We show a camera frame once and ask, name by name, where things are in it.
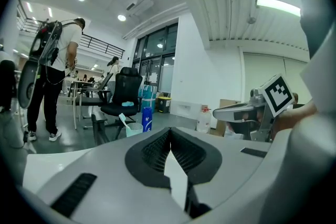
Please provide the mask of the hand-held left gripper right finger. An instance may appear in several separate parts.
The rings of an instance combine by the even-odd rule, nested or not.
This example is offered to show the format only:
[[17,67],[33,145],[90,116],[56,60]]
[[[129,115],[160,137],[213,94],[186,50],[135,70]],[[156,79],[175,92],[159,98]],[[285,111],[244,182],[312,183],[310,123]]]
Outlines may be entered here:
[[225,138],[184,127],[177,129],[216,147],[222,155],[222,165],[212,180],[194,187],[198,200],[213,209],[246,182],[263,160],[241,150],[246,147],[267,152],[271,146],[270,143]]

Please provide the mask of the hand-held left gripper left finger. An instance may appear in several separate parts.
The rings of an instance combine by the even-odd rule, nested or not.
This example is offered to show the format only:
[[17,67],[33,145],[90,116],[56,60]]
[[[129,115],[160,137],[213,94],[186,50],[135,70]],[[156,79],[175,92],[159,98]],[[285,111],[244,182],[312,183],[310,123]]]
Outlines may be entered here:
[[53,176],[38,198],[73,222],[189,222],[164,173],[176,132],[192,131],[166,127],[99,145]]

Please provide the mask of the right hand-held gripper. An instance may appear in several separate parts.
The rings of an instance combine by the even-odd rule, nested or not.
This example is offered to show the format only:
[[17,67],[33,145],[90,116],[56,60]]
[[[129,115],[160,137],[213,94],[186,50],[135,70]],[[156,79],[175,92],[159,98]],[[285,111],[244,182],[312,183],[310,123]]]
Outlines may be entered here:
[[[225,121],[228,129],[243,136],[243,140],[268,142],[275,118],[294,101],[288,83],[282,74],[271,77],[262,86],[250,91],[249,103],[237,103],[213,111],[213,117]],[[255,111],[261,120],[255,119],[259,127],[251,131],[251,122],[244,122],[249,112]]]

